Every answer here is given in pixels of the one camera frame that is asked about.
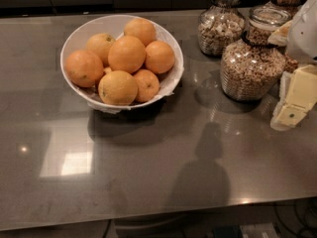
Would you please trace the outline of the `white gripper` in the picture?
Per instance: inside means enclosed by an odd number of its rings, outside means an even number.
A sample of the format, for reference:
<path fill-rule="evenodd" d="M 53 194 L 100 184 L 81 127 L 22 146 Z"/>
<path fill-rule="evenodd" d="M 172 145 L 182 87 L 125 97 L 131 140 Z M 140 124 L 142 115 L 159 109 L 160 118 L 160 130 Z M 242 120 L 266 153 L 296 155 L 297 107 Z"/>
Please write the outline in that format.
<path fill-rule="evenodd" d="M 317 0 L 307 0 L 288 21 L 267 39 L 300 63 L 317 62 Z M 285 72 L 280 80 L 279 102 L 270 120 L 276 131 L 295 128 L 317 103 L 317 66 L 301 66 Z"/>

